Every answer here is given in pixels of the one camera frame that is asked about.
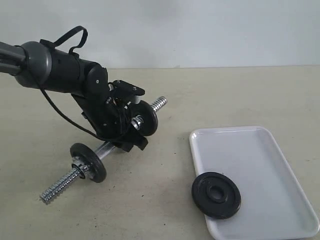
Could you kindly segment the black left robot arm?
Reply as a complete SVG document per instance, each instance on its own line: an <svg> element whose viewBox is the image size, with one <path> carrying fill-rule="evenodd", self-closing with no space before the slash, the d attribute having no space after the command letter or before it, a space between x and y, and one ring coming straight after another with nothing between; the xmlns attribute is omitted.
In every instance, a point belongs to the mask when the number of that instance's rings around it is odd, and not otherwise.
<svg viewBox="0 0 320 240"><path fill-rule="evenodd" d="M148 140L132 125L134 105L140 102L144 89L123 80L109 82L107 69L99 63L41 42L2 42L0 71L14 76L23 87L39 89L59 115L93 137L112 142L126 152L133 146L141 150L147 146ZM48 91L71 94L94 131L62 113Z"/></svg>

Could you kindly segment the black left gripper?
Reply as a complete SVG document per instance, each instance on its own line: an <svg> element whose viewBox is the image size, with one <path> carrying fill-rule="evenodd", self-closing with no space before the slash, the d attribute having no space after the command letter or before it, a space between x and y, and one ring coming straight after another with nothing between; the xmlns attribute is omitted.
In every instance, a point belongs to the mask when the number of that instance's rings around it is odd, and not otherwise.
<svg viewBox="0 0 320 240"><path fill-rule="evenodd" d="M148 140L139 133L133 133L131 126L131 124L144 123L143 115L148 106L146 101L130 102L133 99L130 93L101 93L86 96L72 94L71 96L100 139L113 142L117 148L125 152L130 152L134 146L143 151L148 145Z"/></svg>

